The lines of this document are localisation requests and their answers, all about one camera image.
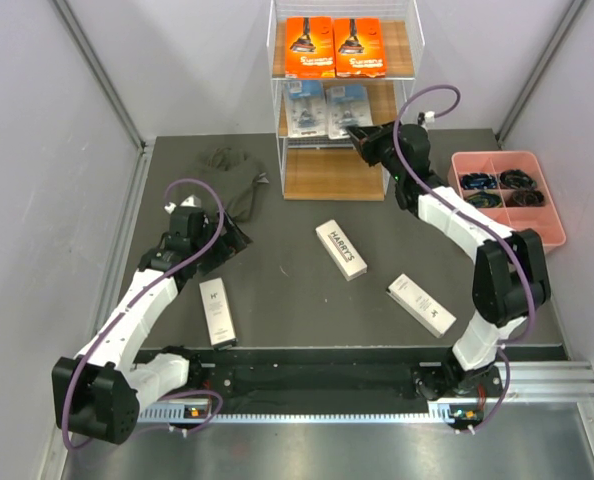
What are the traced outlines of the blue razor blister pack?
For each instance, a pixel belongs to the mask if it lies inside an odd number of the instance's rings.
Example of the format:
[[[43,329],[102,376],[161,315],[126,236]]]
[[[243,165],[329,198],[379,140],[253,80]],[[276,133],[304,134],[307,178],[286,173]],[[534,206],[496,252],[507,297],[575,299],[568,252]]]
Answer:
[[[289,138],[323,137],[327,134],[326,99],[321,81],[288,81],[284,99]]]
[[[346,84],[326,90],[327,133],[331,140],[347,139],[348,126],[372,126],[369,96],[361,84]]]

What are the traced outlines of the slim white H' box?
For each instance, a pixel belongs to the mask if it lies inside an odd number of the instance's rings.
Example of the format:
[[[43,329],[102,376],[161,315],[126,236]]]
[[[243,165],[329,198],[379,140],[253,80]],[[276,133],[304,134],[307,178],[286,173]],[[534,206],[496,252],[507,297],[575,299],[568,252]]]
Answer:
[[[204,281],[199,289],[211,346],[215,350],[234,347],[237,336],[223,280]]]

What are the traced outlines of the orange Gillette Fusion5 box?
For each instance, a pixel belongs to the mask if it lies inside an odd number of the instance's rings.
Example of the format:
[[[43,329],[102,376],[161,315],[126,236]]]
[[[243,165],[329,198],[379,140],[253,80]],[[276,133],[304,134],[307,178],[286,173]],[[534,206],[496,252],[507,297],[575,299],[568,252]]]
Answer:
[[[333,31],[338,78],[386,76],[386,52],[378,18],[335,18]]]

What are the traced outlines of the white Harry's box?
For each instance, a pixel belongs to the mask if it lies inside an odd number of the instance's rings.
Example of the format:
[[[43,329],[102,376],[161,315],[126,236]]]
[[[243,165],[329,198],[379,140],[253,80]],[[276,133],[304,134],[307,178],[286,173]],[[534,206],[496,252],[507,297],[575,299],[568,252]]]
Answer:
[[[367,272],[367,263],[335,220],[317,226],[315,233],[347,281]]]

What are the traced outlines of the white box with small print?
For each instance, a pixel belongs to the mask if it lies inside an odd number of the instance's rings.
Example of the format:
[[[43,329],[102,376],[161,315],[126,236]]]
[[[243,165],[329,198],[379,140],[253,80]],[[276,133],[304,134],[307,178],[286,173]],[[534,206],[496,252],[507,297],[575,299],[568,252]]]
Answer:
[[[456,321],[452,313],[405,274],[398,276],[386,292],[436,338],[443,337]]]

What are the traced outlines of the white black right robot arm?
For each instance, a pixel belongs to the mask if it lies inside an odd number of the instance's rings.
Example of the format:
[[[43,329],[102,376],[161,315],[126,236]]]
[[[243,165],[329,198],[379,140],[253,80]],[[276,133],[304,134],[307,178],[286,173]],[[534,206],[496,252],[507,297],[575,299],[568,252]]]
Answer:
[[[431,167],[424,127],[390,122],[350,126],[347,132],[360,157],[394,179],[398,206],[443,233],[474,265],[473,317],[440,366],[416,379],[428,400],[467,395],[513,332],[532,328],[537,309],[551,297],[541,237],[493,221],[443,182]]]

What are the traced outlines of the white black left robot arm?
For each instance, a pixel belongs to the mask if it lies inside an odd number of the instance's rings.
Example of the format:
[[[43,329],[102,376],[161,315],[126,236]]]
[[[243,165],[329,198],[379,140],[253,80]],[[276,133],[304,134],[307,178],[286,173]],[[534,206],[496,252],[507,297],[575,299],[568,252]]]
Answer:
[[[119,445],[139,415],[169,392],[193,396],[204,374],[181,347],[147,363],[136,357],[161,314],[195,275],[207,275],[248,247],[251,239],[227,212],[210,218],[198,197],[165,207],[169,227],[142,255],[128,290],[95,337],[51,372],[56,425]]]

